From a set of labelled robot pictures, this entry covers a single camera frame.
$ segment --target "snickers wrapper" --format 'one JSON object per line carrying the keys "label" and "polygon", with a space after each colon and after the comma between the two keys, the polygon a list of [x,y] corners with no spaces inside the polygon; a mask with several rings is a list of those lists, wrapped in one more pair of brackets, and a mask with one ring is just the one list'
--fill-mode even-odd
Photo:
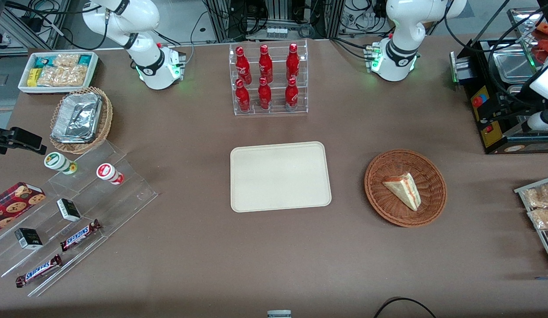
{"label": "snickers wrapper", "polygon": [[17,277],[17,281],[15,282],[17,284],[17,288],[21,288],[25,286],[26,284],[30,283],[32,280],[34,280],[38,276],[42,276],[46,274],[46,272],[49,272],[53,268],[62,266],[62,258],[60,258],[60,255],[56,254],[54,258],[52,258],[50,261],[45,262],[41,266],[38,266],[32,272],[26,273],[26,275],[22,275]]}
{"label": "snickers wrapper", "polygon": [[65,241],[60,243],[60,246],[62,247],[62,252],[65,252],[72,248],[72,246],[78,244],[81,242],[84,238],[90,236],[93,234],[93,232],[100,229],[102,226],[99,224],[99,221],[95,219],[93,222],[89,223],[86,227],[81,229],[78,233],[70,236],[70,238],[66,239]]}

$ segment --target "brown wicker basket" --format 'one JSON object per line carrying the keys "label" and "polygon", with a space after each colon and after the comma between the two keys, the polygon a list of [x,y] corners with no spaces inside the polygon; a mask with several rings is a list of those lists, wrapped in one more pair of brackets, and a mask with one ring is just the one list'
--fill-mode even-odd
{"label": "brown wicker basket", "polygon": [[[88,87],[88,88],[80,89],[78,91],[70,93],[70,95],[86,94],[86,93],[96,93],[103,98],[102,112],[99,115],[97,136],[94,139],[94,141],[88,144],[63,144],[63,143],[58,143],[58,141],[55,141],[54,139],[52,139],[52,137],[50,137],[50,142],[52,142],[54,147],[58,149],[59,151],[70,152],[76,155],[81,155],[82,153],[85,153],[89,149],[92,149],[94,146],[96,146],[98,143],[101,143],[103,140],[105,140],[107,138],[107,135],[109,134],[109,131],[111,129],[111,120],[113,119],[113,106],[111,105],[111,101],[108,99],[107,95],[101,89],[98,89],[96,87]],[[50,129],[54,129],[54,124],[56,123],[56,119],[58,118],[58,112],[60,111],[60,106],[62,105],[63,100],[64,100],[63,98],[62,100],[60,100],[60,102],[58,103],[58,107],[56,107],[56,110],[54,111],[54,116],[52,117],[52,120],[50,121]]]}
{"label": "brown wicker basket", "polygon": [[[409,209],[383,185],[387,177],[409,172],[421,196],[417,211]],[[445,208],[447,186],[441,172],[423,155],[406,149],[386,151],[376,156],[366,169],[364,189],[372,207],[384,219],[404,227],[433,222]]]}

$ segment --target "brown table surface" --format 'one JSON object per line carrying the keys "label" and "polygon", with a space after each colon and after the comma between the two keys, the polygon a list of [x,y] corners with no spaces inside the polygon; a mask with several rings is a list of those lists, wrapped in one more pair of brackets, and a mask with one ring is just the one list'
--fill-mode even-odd
{"label": "brown table surface", "polygon": [[[0,317],[366,318],[393,296],[439,317],[548,317],[548,256],[513,189],[548,177],[548,155],[484,155],[469,103],[451,83],[451,38],[430,37],[399,83],[367,74],[329,41],[308,41],[310,112],[235,117],[228,45],[197,47],[185,80],[151,91],[124,50],[99,51],[95,85],[110,97],[109,139],[161,195],[38,298],[0,278]],[[21,93],[9,127],[46,137],[60,96]],[[320,141],[327,207],[235,213],[235,147]],[[371,208],[365,169],[408,148],[441,170],[449,201],[405,229]],[[54,171],[30,151],[0,155],[0,192]],[[381,317],[426,317],[395,303]]]}

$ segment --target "white bread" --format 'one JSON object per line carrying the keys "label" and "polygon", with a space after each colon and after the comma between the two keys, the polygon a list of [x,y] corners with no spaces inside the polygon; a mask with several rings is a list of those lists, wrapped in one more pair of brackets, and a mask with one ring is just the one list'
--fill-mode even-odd
{"label": "white bread", "polygon": [[417,211],[417,208],[421,205],[421,197],[411,173],[405,173],[398,177],[389,177],[383,181],[383,185],[411,210]]}

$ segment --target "red coca-cola bottle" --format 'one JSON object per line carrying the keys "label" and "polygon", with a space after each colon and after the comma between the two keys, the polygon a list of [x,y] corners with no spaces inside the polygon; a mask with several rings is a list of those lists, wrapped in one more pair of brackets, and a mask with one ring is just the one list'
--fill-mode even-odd
{"label": "red coca-cola bottle", "polygon": [[286,109],[294,111],[298,107],[298,88],[295,86],[295,78],[287,81],[286,87]]}
{"label": "red coca-cola bottle", "polygon": [[239,104],[240,111],[248,113],[250,111],[250,95],[248,94],[248,90],[244,87],[242,79],[237,79],[235,84],[237,85],[235,95],[237,96],[237,103]]}
{"label": "red coca-cola bottle", "polygon": [[268,45],[260,45],[260,60],[258,61],[260,66],[260,76],[266,78],[268,83],[274,80],[274,68],[272,66],[272,58],[268,53]]}
{"label": "red coca-cola bottle", "polygon": [[287,56],[286,60],[286,78],[297,78],[299,75],[299,56],[298,56],[298,45],[295,43],[290,44],[290,54]]}
{"label": "red coca-cola bottle", "polygon": [[258,96],[260,97],[260,107],[269,110],[272,106],[272,90],[268,86],[268,80],[265,76],[260,78],[260,87],[258,87]]}
{"label": "red coca-cola bottle", "polygon": [[239,78],[244,81],[244,84],[250,85],[252,83],[252,75],[250,75],[250,63],[244,56],[244,49],[242,46],[238,46],[235,50],[237,53],[237,73]]}

